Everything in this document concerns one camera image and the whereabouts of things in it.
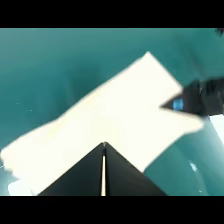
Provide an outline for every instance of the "teal table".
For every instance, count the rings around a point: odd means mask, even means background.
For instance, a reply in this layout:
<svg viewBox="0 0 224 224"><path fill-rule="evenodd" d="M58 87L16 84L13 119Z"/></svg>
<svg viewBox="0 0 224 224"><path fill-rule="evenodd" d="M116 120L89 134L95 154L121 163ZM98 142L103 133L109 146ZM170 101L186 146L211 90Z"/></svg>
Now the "teal table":
<svg viewBox="0 0 224 224"><path fill-rule="evenodd" d="M182 85L224 74L224 37L212 28L0 29L0 148L57 118L146 51ZM224 147L205 124L145 170L169 195L224 195ZM1 169L7 185L11 177Z"/></svg>

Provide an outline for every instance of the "blue marking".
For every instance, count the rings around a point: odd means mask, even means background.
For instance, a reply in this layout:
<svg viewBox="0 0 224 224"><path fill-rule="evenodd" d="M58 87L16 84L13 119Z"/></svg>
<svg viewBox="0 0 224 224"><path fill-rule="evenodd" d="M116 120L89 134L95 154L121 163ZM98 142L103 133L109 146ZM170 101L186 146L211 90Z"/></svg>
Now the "blue marking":
<svg viewBox="0 0 224 224"><path fill-rule="evenodd" d="M173 109L174 110L183 110L184 109L184 100L181 99L176 99L173 101Z"/></svg>

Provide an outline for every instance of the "teal surface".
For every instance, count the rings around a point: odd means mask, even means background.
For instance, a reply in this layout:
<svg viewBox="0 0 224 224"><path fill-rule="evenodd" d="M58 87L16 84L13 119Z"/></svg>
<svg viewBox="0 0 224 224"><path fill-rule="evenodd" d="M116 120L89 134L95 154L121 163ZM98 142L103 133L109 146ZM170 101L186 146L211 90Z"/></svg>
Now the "teal surface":
<svg viewBox="0 0 224 224"><path fill-rule="evenodd" d="M0 148L55 119L146 51L182 85L224 74L224 37L212 28L0 29ZM169 195L224 195L223 170L224 147L208 120L145 175Z"/></svg>

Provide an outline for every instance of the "table surface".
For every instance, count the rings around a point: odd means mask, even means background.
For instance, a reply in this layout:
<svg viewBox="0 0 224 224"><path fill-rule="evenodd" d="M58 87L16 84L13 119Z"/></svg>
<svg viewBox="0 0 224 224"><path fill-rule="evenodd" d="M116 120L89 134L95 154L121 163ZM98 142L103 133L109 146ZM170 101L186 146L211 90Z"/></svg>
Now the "table surface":
<svg viewBox="0 0 224 224"><path fill-rule="evenodd" d="M181 85L224 71L224 40L210 28L0 29L0 48L1 149L57 118L146 51ZM144 174L169 195L224 195L223 168L224 147L207 120ZM0 194L7 195L2 183L14 178L1 170Z"/></svg>

